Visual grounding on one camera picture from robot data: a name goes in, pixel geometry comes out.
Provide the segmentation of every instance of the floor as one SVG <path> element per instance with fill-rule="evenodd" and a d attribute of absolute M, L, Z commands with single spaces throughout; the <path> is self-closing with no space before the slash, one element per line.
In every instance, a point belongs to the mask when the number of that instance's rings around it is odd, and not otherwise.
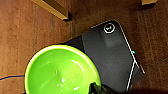
<path fill-rule="evenodd" d="M 143 9 L 140 0 L 56 0 L 72 13 L 64 22 L 30 0 L 0 0 L 0 78 L 24 75 L 31 57 L 107 20 L 120 22 L 146 75 L 133 90 L 168 91 L 168 1 Z M 24 78 L 0 81 L 0 94 L 22 94 Z"/>

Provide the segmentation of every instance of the black cable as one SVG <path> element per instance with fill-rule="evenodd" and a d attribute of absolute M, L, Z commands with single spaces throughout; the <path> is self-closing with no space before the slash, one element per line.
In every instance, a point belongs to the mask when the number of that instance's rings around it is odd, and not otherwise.
<path fill-rule="evenodd" d="M 4 80 L 4 79 L 7 79 L 7 78 L 15 78 L 15 77 L 25 77 L 25 75 L 7 76 L 7 77 L 0 78 L 0 80 Z"/>

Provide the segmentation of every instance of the green bowl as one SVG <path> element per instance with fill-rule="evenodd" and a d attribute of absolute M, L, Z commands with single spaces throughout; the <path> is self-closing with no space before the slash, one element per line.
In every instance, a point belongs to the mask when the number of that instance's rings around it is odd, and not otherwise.
<path fill-rule="evenodd" d="M 93 82 L 101 87 L 93 62 L 80 50 L 67 45 L 40 50 L 30 60 L 25 73 L 27 94 L 88 94 Z"/>

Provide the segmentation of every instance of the dark object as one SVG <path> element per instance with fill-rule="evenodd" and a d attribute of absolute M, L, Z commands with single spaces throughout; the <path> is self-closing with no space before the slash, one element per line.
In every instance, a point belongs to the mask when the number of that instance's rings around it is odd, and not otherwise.
<path fill-rule="evenodd" d="M 127 91 L 131 84 L 143 77 L 143 69 L 137 64 L 124 32 L 116 21 L 94 26 L 64 44 L 87 54 L 97 67 L 102 84 L 116 92 Z"/>

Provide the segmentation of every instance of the wooden chair leg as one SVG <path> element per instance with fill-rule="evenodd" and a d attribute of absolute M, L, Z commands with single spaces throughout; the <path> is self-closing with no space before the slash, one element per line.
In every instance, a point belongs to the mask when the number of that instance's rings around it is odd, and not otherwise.
<path fill-rule="evenodd" d="M 50 13 L 54 14 L 62 20 L 68 19 L 68 11 L 65 10 L 58 2 L 55 0 L 32 0 L 34 3 L 38 4 L 42 8 L 46 9 Z"/>
<path fill-rule="evenodd" d="M 141 0 L 141 1 L 142 1 L 142 5 L 153 4 L 157 2 L 157 0 Z"/>

